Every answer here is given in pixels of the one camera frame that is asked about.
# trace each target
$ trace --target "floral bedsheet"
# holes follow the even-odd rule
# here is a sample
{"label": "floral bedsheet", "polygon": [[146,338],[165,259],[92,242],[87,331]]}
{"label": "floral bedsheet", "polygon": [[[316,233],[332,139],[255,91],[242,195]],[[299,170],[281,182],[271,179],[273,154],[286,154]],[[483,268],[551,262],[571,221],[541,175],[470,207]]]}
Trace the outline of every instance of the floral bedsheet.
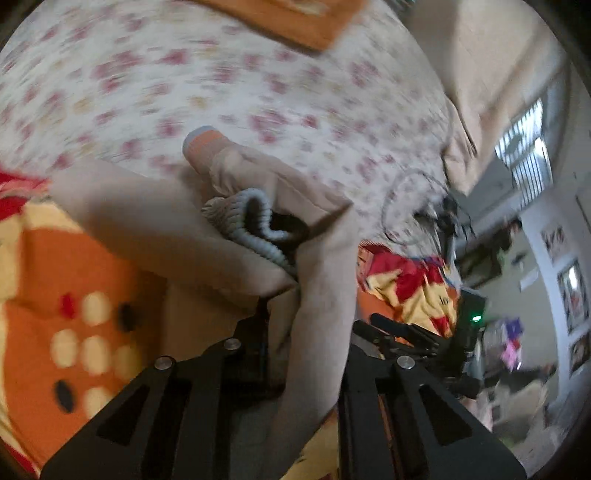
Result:
{"label": "floral bedsheet", "polygon": [[[444,181],[443,89],[382,0],[318,55],[195,3],[45,0],[0,70],[0,164],[27,174],[99,157],[180,176],[185,135],[214,125],[349,196],[362,237],[382,242],[380,211],[402,169]],[[394,236],[434,189],[422,177],[396,189]],[[394,247],[432,253],[429,242]]]}

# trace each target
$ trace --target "orange cloth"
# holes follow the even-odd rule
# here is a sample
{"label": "orange cloth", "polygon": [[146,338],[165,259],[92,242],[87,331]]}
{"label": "orange cloth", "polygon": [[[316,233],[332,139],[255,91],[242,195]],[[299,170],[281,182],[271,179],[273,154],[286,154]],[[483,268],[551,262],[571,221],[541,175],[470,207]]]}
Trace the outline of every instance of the orange cloth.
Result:
{"label": "orange cloth", "polygon": [[0,199],[0,438],[38,472],[156,356],[165,285],[53,203],[14,199]]}
{"label": "orange cloth", "polygon": [[325,50],[365,0],[200,0],[247,24],[312,50]]}

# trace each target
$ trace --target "metal screw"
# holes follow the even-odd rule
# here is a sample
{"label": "metal screw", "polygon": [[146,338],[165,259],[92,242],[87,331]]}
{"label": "metal screw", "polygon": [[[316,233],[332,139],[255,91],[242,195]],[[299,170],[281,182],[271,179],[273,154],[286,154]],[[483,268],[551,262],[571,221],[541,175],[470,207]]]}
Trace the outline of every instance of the metal screw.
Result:
{"label": "metal screw", "polygon": [[396,363],[400,368],[404,368],[405,370],[410,370],[414,367],[414,360],[410,358],[408,355],[399,356]]}
{"label": "metal screw", "polygon": [[240,340],[238,340],[237,338],[229,338],[223,343],[223,347],[226,350],[230,351],[238,350],[241,346],[242,344],[240,343]]}
{"label": "metal screw", "polygon": [[173,359],[166,355],[158,357],[154,362],[157,370],[168,370],[171,366],[173,366]]}

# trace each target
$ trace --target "orange blanket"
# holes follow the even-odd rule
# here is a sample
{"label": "orange blanket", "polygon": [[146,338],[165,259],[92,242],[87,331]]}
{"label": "orange blanket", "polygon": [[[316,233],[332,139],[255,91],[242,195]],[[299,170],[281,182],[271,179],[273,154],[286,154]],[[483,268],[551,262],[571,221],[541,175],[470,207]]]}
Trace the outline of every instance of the orange blanket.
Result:
{"label": "orange blanket", "polygon": [[329,48],[365,0],[199,0],[312,50]]}
{"label": "orange blanket", "polygon": [[46,187],[0,172],[0,439],[31,473],[155,357],[164,294]]}
{"label": "orange blanket", "polygon": [[380,313],[448,338],[456,325],[457,291],[443,276],[443,260],[412,259],[382,245],[359,247],[358,305],[365,319]]}

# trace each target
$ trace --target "picture frame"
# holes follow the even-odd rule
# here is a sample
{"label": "picture frame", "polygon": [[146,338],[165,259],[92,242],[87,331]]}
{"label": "picture frame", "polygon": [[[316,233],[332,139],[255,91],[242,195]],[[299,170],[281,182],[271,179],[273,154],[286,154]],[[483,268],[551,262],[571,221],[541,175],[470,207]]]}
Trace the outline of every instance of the picture frame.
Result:
{"label": "picture frame", "polygon": [[590,332],[585,333],[570,347],[570,375],[581,368],[591,356]]}
{"label": "picture frame", "polygon": [[546,226],[541,231],[541,236],[553,265],[570,252],[564,228],[558,222]]}
{"label": "picture frame", "polygon": [[579,261],[575,260],[558,274],[558,287],[562,298],[569,333],[589,318],[589,299]]}

